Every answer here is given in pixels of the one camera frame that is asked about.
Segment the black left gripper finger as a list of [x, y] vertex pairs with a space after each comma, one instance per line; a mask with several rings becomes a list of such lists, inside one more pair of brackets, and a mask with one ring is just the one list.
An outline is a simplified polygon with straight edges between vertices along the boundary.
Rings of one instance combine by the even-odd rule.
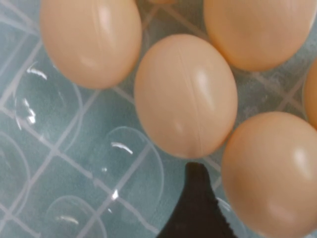
[[207, 168], [197, 162], [185, 166], [180, 198], [159, 238], [235, 238], [211, 187]]

